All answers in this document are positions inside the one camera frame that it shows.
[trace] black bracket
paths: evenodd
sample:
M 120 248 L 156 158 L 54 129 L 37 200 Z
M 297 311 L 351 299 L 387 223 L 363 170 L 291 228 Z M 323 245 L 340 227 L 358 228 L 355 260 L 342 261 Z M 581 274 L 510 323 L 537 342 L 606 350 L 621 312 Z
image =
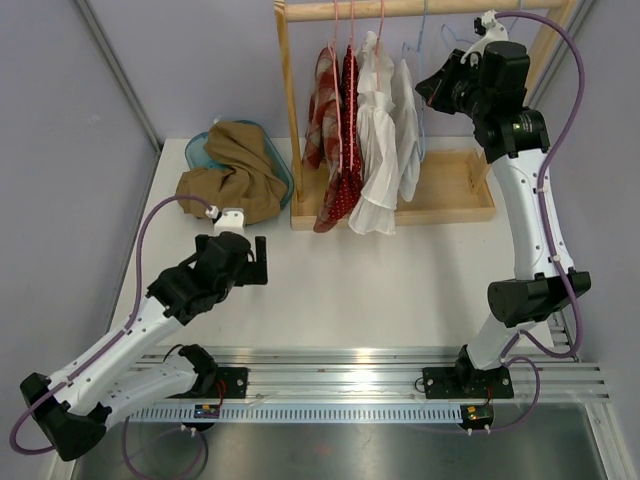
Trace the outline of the black bracket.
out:
M 467 347 L 463 347 L 453 367 L 422 369 L 425 396 L 428 400 L 508 399 L 513 398 L 511 376 L 506 367 L 477 370 L 471 364 Z
M 218 382 L 224 382 L 226 387 L 223 396 L 226 399 L 245 399 L 247 398 L 247 385 L 249 383 L 249 369 L 244 367 L 218 367 L 216 372 L 215 383 L 205 392 L 198 393 L 182 393 L 171 398 L 220 398 Z

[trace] wooden rack base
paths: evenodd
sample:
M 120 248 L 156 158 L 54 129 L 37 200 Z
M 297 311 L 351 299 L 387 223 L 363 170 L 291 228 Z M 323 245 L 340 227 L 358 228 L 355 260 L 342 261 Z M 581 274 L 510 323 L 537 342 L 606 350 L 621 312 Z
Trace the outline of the wooden rack base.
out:
M 420 169 L 420 181 L 411 203 L 398 200 L 396 225 L 486 222 L 496 213 L 484 177 L 486 165 L 475 150 L 448 150 L 427 153 Z M 304 200 L 291 200 L 291 227 L 312 230 L 328 183 L 328 170 L 302 169 Z M 338 227 L 348 227 L 347 219 Z

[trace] wooden rod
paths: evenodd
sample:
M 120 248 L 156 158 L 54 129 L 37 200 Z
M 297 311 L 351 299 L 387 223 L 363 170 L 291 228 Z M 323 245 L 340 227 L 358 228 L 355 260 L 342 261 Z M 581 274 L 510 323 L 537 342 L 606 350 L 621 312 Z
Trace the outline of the wooden rod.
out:
M 293 204 L 304 201 L 304 184 L 302 178 L 302 158 L 298 138 L 298 118 L 296 116 L 296 97 L 293 92 L 293 70 L 291 68 L 291 48 L 289 47 L 289 28 L 285 18 L 284 2 L 274 2 L 278 42 L 280 43 L 280 61 L 284 77 L 284 93 L 287 97 L 287 113 L 289 115 L 289 134 L 291 135 L 291 167 L 295 180 L 295 198 Z
M 487 10 L 520 10 L 520 0 L 427 0 L 427 13 L 442 15 L 448 13 L 477 13 Z M 561 8 L 567 0 L 524 0 L 522 8 L 556 9 Z M 335 10 L 332 2 L 303 3 L 285 5 L 283 0 L 274 2 L 276 11 L 280 8 L 285 12 L 287 22 L 316 22 L 319 20 L 333 20 Z M 354 7 L 355 18 L 379 18 L 380 0 L 356 1 Z M 412 17 L 424 13 L 424 0 L 387 0 L 384 4 L 385 17 Z M 342 20 L 351 18 L 351 4 L 338 3 L 338 17 Z

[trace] wooden clothes rack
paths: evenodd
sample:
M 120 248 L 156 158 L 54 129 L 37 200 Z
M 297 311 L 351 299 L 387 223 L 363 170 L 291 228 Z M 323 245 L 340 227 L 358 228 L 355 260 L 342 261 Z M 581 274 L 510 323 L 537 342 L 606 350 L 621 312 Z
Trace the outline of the wooden clothes rack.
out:
M 548 9 L 547 18 L 566 27 L 579 0 L 428 0 L 427 14 L 482 13 L 487 10 Z M 338 3 L 338 18 L 349 19 L 350 3 Z M 274 9 L 282 74 L 287 98 L 292 168 L 295 179 L 295 195 L 291 203 L 291 226 L 294 230 L 311 230 L 320 211 L 328 182 L 328 170 L 303 169 L 300 156 L 298 119 L 293 90 L 291 49 L 289 47 L 288 24 L 293 22 L 316 22 L 333 20 L 333 2 L 288 5 L 284 0 L 275 0 Z M 386 0 L 385 17 L 422 16 L 424 0 Z M 357 1 L 355 18 L 379 18 L 381 3 L 376 0 Z M 529 49 L 531 66 L 527 78 L 527 89 L 532 91 L 547 66 L 556 43 L 557 34 L 547 26 L 540 31 Z M 411 203 L 399 199 L 396 210 L 396 225 L 421 225 L 429 223 L 458 223 L 488 221 L 495 215 L 495 204 L 487 185 L 489 165 L 476 150 L 451 150 L 427 152 L 420 169 L 420 180 Z M 342 219 L 338 226 L 345 226 Z

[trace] red polka dot dress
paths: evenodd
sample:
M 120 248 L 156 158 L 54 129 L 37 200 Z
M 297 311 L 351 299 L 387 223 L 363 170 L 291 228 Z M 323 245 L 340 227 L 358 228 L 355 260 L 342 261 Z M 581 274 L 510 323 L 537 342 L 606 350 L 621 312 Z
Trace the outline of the red polka dot dress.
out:
M 342 115 L 343 164 L 336 198 L 329 209 L 330 220 L 337 222 L 347 215 L 360 199 L 362 190 L 362 159 L 357 142 L 356 114 L 358 63 L 351 46 L 344 57 L 341 90 L 345 105 Z

